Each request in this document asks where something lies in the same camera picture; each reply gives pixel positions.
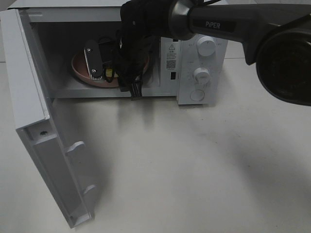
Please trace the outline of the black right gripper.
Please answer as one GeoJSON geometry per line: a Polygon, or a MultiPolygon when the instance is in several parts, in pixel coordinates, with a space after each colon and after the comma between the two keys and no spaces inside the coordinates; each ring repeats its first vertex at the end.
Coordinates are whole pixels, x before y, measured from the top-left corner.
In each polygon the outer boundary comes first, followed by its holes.
{"type": "Polygon", "coordinates": [[[143,71],[156,36],[169,32],[169,0],[130,0],[120,10],[114,69],[133,100],[142,97],[143,71]]]}

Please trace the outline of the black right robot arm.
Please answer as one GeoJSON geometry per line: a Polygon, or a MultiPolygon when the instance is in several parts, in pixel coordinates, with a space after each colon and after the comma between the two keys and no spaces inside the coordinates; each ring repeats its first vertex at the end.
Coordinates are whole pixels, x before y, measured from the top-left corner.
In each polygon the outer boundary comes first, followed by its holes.
{"type": "Polygon", "coordinates": [[[239,42],[275,98],[311,103],[311,7],[308,4],[220,5],[216,0],[130,0],[120,9],[113,67],[133,98],[156,36],[189,40],[196,34],[239,42]]]}

